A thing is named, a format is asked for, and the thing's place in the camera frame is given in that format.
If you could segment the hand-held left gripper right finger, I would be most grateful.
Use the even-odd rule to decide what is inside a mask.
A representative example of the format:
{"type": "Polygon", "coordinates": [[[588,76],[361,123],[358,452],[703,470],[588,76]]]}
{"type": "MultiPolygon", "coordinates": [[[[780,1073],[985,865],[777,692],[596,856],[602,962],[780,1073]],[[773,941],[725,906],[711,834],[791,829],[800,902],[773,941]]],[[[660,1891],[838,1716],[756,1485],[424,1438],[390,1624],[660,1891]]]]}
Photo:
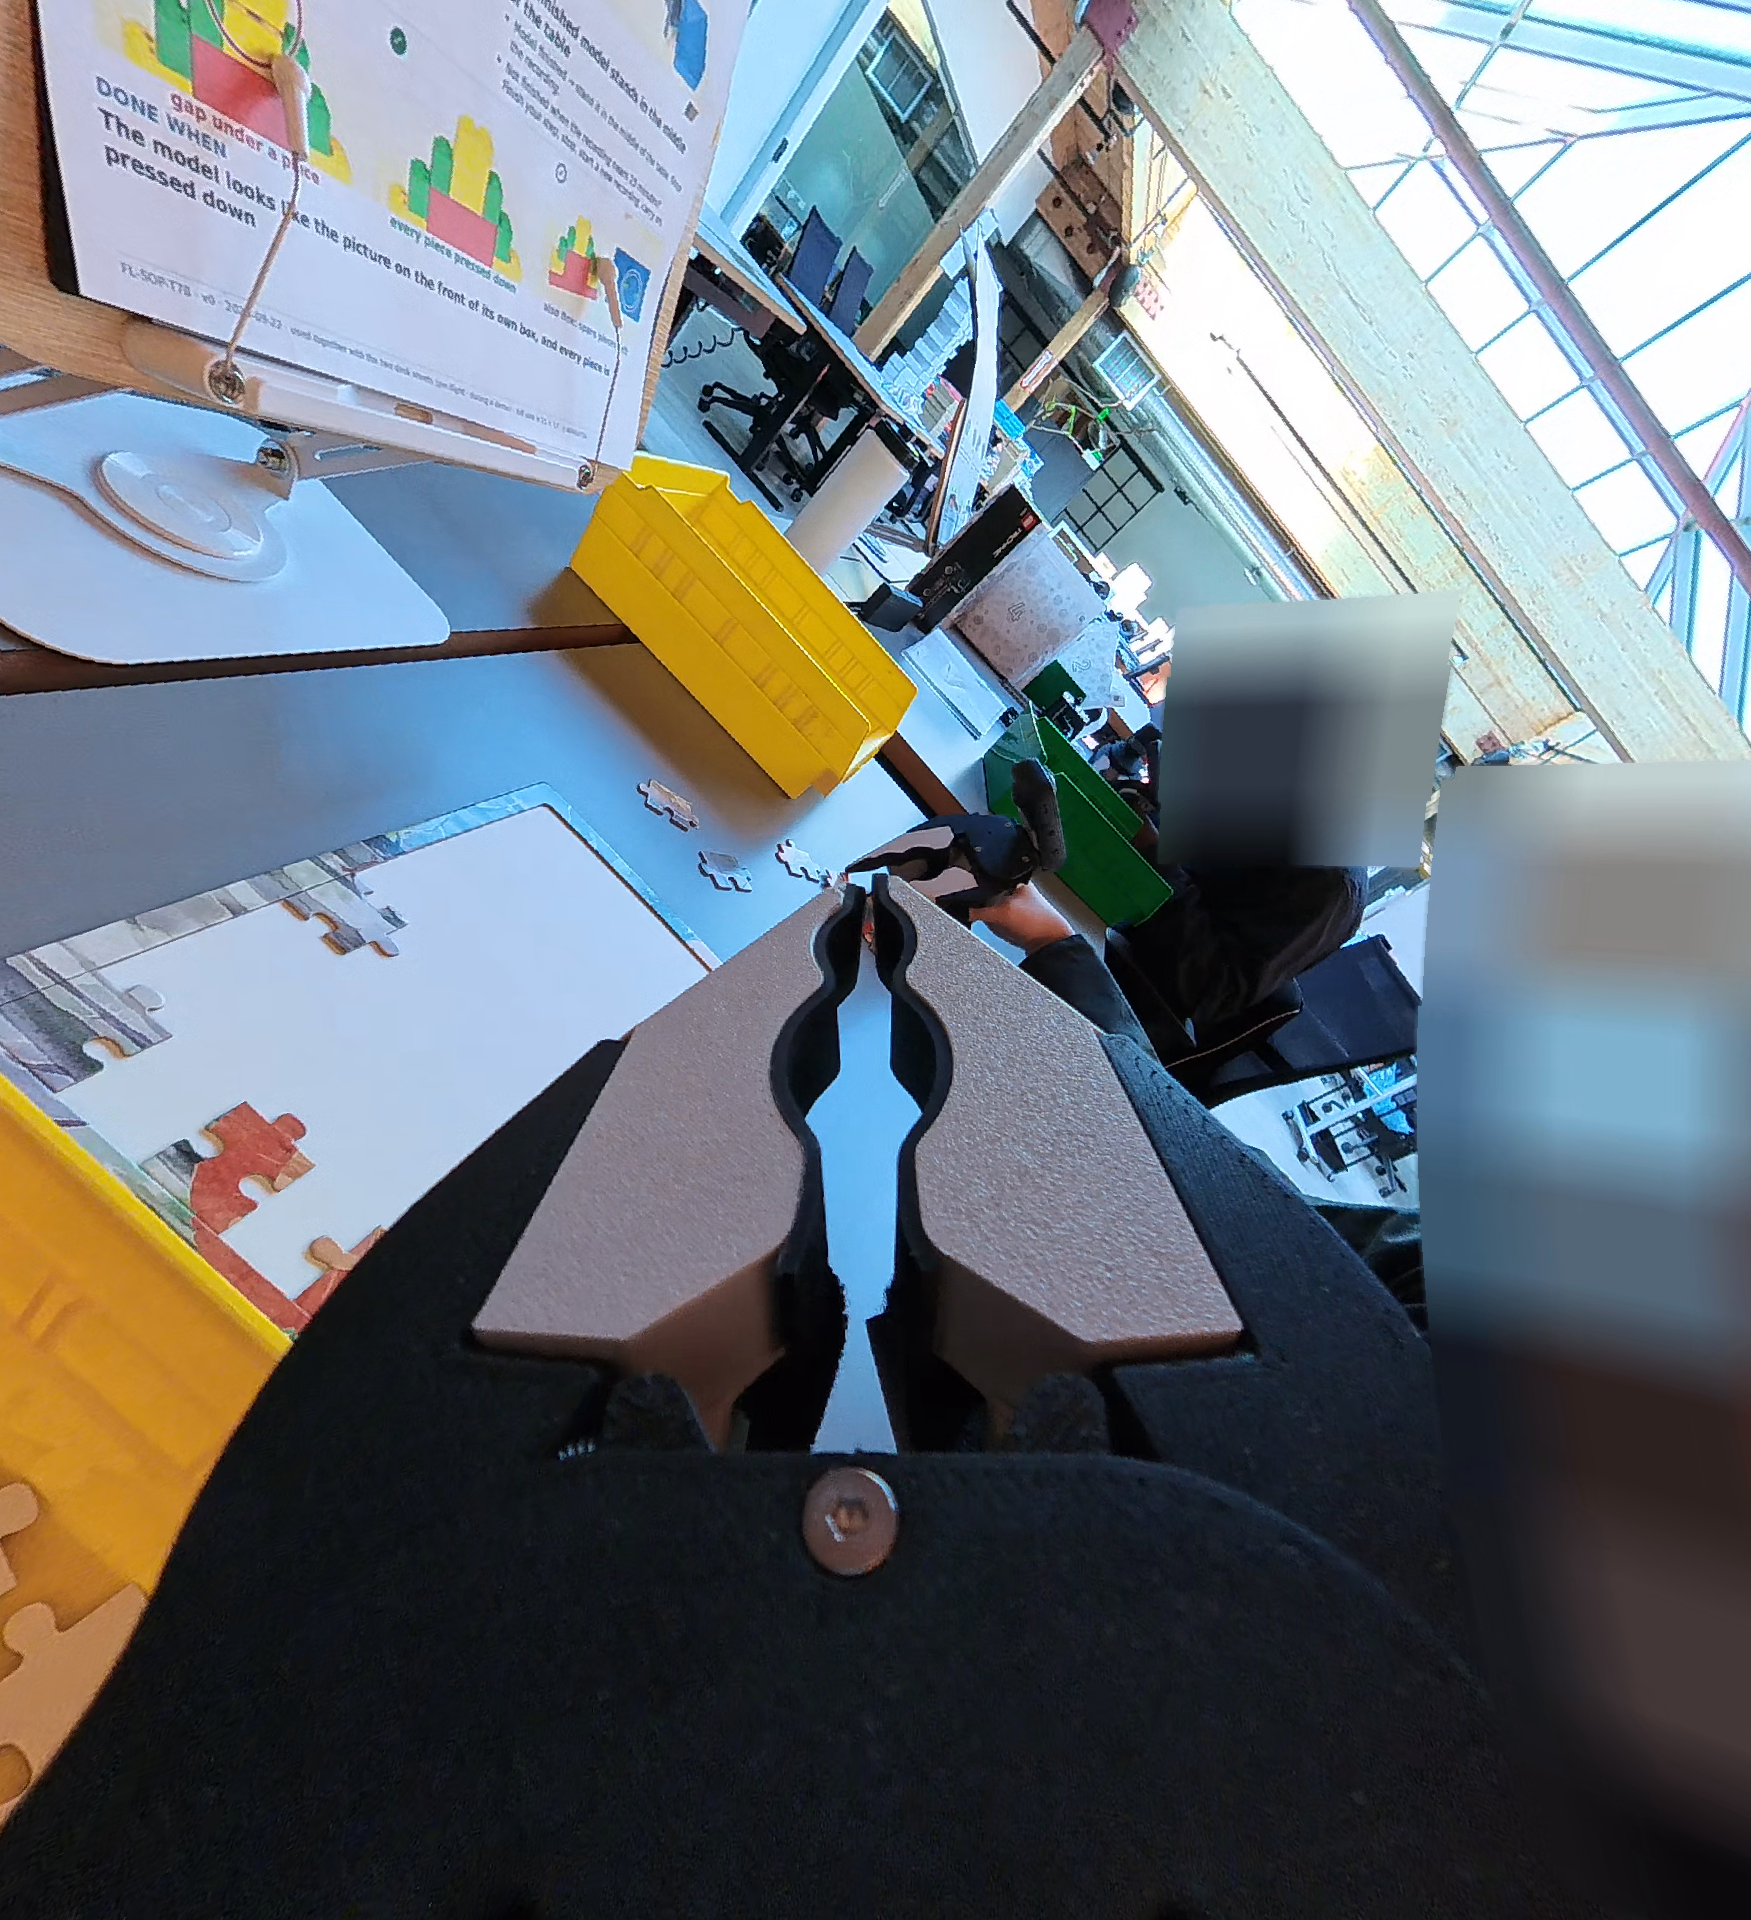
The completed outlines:
{"type": "Polygon", "coordinates": [[[894,1434],[1007,1428],[1048,1375],[1233,1352],[1245,1332],[1104,1033],[915,888],[878,877],[890,1067],[920,1110],[871,1323],[894,1434]]]}

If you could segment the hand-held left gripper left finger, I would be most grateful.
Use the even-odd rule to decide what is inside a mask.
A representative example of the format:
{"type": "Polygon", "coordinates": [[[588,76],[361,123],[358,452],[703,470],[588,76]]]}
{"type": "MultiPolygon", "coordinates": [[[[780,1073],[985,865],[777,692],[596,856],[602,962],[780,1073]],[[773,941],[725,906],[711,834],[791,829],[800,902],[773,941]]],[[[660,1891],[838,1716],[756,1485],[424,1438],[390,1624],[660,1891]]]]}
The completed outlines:
{"type": "Polygon", "coordinates": [[[665,1374],[713,1440],[811,1449],[844,1346],[810,1112],[866,895],[834,888],[640,1023],[474,1319],[491,1348],[665,1374]]]}

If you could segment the puzzle frame board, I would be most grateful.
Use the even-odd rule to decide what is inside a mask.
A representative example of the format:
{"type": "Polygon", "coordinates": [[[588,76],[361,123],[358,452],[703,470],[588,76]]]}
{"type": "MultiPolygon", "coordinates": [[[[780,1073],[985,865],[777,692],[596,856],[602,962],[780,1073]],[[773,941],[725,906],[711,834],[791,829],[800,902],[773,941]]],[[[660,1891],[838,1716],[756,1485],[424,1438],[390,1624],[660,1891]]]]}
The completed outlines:
{"type": "Polygon", "coordinates": [[[278,1327],[311,1316],[306,1249],[392,1227],[604,1039],[716,956],[536,784],[313,854],[0,959],[0,1075],[278,1327]],[[399,913],[398,957],[338,953],[283,900],[348,879],[399,913]],[[164,994],[169,1039],[123,1058],[49,997],[103,972],[164,994]],[[195,1225],[208,1124],[307,1126],[310,1174],[227,1232],[195,1225]]]}

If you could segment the red curved puzzle piece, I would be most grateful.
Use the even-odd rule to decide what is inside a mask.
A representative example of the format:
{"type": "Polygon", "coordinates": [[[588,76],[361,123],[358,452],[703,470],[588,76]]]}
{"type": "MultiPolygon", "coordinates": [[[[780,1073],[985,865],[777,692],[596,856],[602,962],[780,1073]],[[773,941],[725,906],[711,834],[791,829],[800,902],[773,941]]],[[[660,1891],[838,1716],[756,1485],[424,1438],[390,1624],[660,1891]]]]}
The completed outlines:
{"type": "Polygon", "coordinates": [[[307,1126],[291,1114],[267,1120],[241,1103],[213,1120],[208,1136],[217,1141],[217,1154],[200,1160],[191,1174],[191,1211],[195,1225],[215,1234],[254,1213],[258,1199],[244,1184],[278,1191],[313,1167],[301,1150],[307,1126]]]}

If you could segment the yellow plastic bin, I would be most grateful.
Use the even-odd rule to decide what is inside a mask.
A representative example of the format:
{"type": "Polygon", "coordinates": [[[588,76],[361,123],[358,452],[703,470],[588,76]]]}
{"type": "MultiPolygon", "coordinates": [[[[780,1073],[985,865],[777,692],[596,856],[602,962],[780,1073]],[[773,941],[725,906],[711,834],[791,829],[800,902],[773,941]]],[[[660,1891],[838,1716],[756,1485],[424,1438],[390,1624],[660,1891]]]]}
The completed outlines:
{"type": "Polygon", "coordinates": [[[784,792],[830,792],[900,729],[909,672],[723,471],[648,454],[574,568],[784,792]]]}
{"type": "Polygon", "coordinates": [[[144,1590],[287,1336],[0,1076],[0,1486],[144,1590]]]}

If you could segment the person's right forearm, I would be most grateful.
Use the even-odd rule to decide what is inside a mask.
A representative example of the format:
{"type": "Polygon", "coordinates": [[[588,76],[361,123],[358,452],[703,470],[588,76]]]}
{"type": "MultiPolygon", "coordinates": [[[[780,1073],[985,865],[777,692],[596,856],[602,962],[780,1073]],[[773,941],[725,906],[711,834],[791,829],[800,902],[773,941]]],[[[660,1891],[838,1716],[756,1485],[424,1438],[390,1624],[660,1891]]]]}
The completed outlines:
{"type": "Polygon", "coordinates": [[[1022,971],[1105,1034],[1129,1039],[1146,1057],[1157,1049],[1101,953],[1078,933],[1032,948],[1022,971]]]}

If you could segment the grey desk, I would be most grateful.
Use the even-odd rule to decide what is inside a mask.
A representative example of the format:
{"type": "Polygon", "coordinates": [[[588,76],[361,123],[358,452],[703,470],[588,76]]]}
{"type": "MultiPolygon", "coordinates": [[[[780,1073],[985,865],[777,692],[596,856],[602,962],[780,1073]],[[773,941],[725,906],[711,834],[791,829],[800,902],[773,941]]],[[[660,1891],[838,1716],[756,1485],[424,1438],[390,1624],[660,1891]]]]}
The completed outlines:
{"type": "Polygon", "coordinates": [[[330,487],[445,612],[453,636],[441,647],[114,665],[39,647],[0,626],[0,698],[591,649],[629,640],[570,568],[598,504],[591,496],[441,463],[369,470],[330,487]]]}
{"type": "MultiPolygon", "coordinates": [[[[922,636],[932,634],[920,629],[905,631],[878,631],[871,634],[889,647],[889,653],[898,659],[905,669],[911,673],[911,667],[905,663],[905,649],[922,636]]],[[[1014,695],[1018,703],[1018,715],[1022,711],[1036,711],[1030,707],[1022,692],[1007,684],[985,659],[980,659],[963,637],[953,629],[942,629],[958,640],[966,653],[992,677],[996,677],[1003,688],[1014,695]]],[[[890,769],[905,782],[905,787],[925,804],[931,812],[957,812],[957,810],[982,810],[986,812],[988,797],[985,782],[985,757],[988,749],[1007,732],[1001,729],[986,737],[971,737],[958,721],[957,714],[945,705],[945,701],[931,690],[926,690],[913,673],[913,682],[918,685],[918,698],[913,703],[911,711],[900,724],[898,734],[883,749],[883,757],[890,763],[890,769]]],[[[1095,923],[1107,923],[1092,910],[1087,910],[1080,898],[1068,889],[1059,877],[1058,870],[1054,881],[1074,902],[1074,912],[1090,915],[1095,923]]]]}
{"type": "Polygon", "coordinates": [[[719,959],[824,891],[775,842],[842,876],[925,819],[881,763],[785,798],[637,645],[0,698],[0,959],[536,784],[719,959]]]}

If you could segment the green plastic bin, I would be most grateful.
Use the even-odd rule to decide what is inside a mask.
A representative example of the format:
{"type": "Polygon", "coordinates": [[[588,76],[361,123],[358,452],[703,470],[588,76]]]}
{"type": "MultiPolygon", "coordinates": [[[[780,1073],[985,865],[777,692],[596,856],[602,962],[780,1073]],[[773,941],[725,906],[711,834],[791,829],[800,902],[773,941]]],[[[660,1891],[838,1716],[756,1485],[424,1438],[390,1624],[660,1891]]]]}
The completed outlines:
{"type": "Polygon", "coordinates": [[[988,749],[982,769],[990,810],[1018,819],[1014,767],[1043,761],[1058,784],[1070,860],[1059,881],[1111,926],[1140,922],[1172,898],[1172,883],[1134,846],[1143,819],[1095,772],[1075,744],[1037,711],[1022,711],[988,749]]]}

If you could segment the white patterned box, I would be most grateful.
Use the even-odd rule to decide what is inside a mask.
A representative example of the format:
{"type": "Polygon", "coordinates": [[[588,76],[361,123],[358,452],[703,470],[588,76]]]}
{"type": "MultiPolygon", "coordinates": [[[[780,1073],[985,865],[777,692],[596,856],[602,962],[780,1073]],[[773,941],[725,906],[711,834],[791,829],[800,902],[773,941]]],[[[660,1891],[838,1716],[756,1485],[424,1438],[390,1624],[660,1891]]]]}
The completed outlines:
{"type": "Polygon", "coordinates": [[[1113,676],[1119,629],[1056,530],[1037,526],[949,615],[969,647],[1014,688],[1056,659],[1104,698],[1113,676]]]}

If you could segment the white wheeled rack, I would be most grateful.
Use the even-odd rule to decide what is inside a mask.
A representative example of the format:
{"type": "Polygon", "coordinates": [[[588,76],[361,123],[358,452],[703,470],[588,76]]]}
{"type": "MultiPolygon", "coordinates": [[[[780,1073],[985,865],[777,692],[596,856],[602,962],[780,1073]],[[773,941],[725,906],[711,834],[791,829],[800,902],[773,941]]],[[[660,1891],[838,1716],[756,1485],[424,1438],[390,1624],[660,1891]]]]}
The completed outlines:
{"type": "Polygon", "coordinates": [[[1296,1160],[1369,1180],[1383,1202],[1416,1207],[1416,1060],[1341,1069],[1281,1114],[1296,1160]]]}

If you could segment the tall black box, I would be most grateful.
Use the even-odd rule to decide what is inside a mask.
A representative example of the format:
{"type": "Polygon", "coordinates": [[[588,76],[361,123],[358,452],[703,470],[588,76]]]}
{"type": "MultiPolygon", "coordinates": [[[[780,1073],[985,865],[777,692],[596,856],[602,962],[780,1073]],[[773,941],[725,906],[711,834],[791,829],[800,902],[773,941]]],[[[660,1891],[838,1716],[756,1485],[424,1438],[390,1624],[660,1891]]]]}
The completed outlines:
{"type": "Polygon", "coordinates": [[[1030,494],[1020,487],[1007,487],[911,581],[909,592],[920,600],[913,626],[931,631],[945,624],[958,602],[1042,524],[1043,517],[1030,494]]]}

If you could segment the black office chair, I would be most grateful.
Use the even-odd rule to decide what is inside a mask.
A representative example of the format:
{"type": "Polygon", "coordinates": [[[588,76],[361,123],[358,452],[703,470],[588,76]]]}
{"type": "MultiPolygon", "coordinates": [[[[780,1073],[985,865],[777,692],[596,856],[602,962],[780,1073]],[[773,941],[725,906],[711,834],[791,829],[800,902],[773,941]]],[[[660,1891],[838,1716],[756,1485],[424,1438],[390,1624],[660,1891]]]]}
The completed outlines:
{"type": "Polygon", "coordinates": [[[1421,998],[1384,936],[1339,948],[1302,972],[1296,990],[1300,1010],[1217,1069],[1203,1103],[1413,1058],[1421,998]]]}

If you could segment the white water bottle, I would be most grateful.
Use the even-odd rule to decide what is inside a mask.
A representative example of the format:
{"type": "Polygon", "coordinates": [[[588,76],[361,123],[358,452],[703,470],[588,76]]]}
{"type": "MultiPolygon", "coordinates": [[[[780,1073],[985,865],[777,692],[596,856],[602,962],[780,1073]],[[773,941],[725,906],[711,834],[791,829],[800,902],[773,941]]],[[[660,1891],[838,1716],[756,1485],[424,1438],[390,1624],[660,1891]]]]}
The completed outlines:
{"type": "Polygon", "coordinates": [[[913,462],[909,437],[889,422],[860,431],[816,494],[787,526],[791,549],[825,575],[905,488],[913,462]]]}

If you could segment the grey brown puzzle piece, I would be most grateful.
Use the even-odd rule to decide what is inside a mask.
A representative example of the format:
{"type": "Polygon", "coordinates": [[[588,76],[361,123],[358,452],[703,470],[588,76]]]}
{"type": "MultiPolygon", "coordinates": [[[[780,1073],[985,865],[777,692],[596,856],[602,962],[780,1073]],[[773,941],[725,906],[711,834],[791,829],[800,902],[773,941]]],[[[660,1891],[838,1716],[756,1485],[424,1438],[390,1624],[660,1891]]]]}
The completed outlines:
{"type": "Polygon", "coordinates": [[[384,957],[399,956],[404,918],[376,906],[348,879],[330,877],[287,895],[283,903],[296,919],[324,923],[324,941],[338,953],[369,948],[384,957]]]}

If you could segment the grey striped puzzle piece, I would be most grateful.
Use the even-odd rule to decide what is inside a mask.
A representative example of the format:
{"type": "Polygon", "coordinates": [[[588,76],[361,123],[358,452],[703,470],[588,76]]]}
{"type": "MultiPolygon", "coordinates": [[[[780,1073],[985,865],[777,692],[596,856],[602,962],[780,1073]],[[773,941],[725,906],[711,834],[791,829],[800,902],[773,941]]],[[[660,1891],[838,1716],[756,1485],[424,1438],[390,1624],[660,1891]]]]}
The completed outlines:
{"type": "Polygon", "coordinates": [[[92,1039],[129,1058],[169,1039],[159,1021],[166,998],[151,986],[118,985],[103,972],[82,972],[60,980],[47,997],[84,1024],[92,1039]]]}

